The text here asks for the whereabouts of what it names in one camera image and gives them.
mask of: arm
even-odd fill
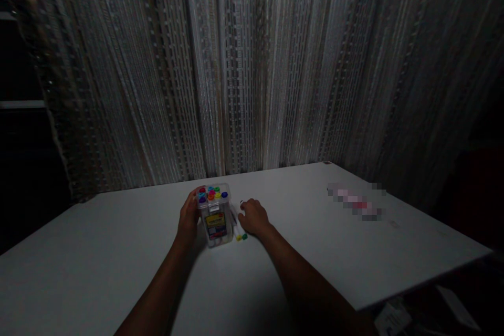
[[[302,327],[332,325],[344,334],[376,334],[373,322],[360,315],[272,226],[259,201],[241,204],[239,220],[268,252],[297,320]]]
[[[200,217],[196,205],[196,190],[189,193],[180,210],[177,236],[168,255],[143,295],[115,332],[117,336],[138,334],[157,336],[165,331],[181,280],[184,262],[196,239],[196,228]]]

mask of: white table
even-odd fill
[[[68,209],[0,257],[0,333],[115,332],[151,281],[198,185],[227,182],[232,202],[259,199],[270,221],[363,309],[491,252],[336,165],[323,163],[104,193]],[[328,183],[386,208],[363,222]],[[291,327],[280,280],[255,238],[197,256],[172,334],[248,335]]]

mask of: forearm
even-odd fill
[[[175,238],[151,283],[116,335],[159,335],[164,332],[189,249],[190,246]]]
[[[273,227],[258,235],[271,257],[297,319],[334,323],[346,334],[372,334],[363,319],[336,289]]]

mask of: string curtain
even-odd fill
[[[428,211],[504,0],[14,0],[72,194],[332,161]]]

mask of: person's right hand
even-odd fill
[[[268,214],[258,200],[251,198],[247,202],[242,202],[240,208],[245,211],[245,215],[239,214],[238,219],[246,232],[260,238],[271,228]]]

